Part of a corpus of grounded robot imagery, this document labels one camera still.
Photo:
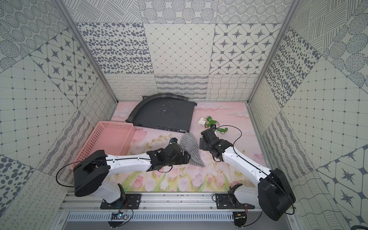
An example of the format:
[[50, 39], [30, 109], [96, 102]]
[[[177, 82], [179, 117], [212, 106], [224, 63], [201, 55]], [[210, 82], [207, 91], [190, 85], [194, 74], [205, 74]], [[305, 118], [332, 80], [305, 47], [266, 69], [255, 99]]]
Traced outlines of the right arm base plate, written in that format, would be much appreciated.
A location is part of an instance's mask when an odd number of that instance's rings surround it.
[[212, 200], [216, 203], [217, 209], [255, 209], [255, 206], [250, 204], [241, 204], [235, 196], [225, 193], [215, 193], [212, 195]]

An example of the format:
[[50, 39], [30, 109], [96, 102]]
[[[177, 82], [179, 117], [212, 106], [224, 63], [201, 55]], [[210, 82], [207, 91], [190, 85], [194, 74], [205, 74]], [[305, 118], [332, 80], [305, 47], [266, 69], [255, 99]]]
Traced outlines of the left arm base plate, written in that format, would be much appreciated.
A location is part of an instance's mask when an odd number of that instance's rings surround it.
[[100, 209], [139, 209], [142, 194], [127, 194], [125, 198], [120, 198], [113, 203], [107, 203], [105, 200], [102, 201]]

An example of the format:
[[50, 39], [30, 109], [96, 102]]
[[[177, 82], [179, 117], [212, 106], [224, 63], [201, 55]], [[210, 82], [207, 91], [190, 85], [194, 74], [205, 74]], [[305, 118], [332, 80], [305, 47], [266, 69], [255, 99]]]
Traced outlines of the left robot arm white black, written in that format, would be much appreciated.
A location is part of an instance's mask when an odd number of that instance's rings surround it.
[[191, 155], [177, 143], [131, 156], [107, 155], [104, 150], [98, 150], [73, 168], [74, 194], [76, 197], [94, 195], [113, 203], [124, 198], [125, 193], [122, 186], [108, 180], [110, 176], [159, 171], [167, 166], [188, 164], [190, 159]]

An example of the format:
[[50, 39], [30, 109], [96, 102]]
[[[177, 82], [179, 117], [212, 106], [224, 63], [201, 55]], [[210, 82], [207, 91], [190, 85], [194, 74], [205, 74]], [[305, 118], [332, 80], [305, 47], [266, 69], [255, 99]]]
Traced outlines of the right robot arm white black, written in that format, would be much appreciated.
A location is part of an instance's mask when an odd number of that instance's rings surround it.
[[214, 159], [225, 162], [243, 173], [257, 188], [257, 195], [245, 186], [236, 188], [234, 196], [241, 204], [259, 206], [272, 220], [278, 221], [293, 207], [296, 197], [282, 170], [271, 170], [238, 151], [234, 144], [220, 139], [212, 129], [201, 132], [203, 142]]

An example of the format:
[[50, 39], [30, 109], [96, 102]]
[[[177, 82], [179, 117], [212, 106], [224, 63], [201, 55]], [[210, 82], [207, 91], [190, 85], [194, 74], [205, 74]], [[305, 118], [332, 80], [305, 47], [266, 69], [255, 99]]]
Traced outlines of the grey striped dishcloth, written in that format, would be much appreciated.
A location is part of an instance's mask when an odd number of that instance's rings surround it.
[[205, 167], [204, 162], [202, 161], [199, 155], [199, 146], [195, 140], [195, 137], [191, 134], [186, 132], [182, 139], [180, 140], [180, 145], [184, 151], [188, 152], [191, 156], [189, 160], [189, 164], [197, 167]]

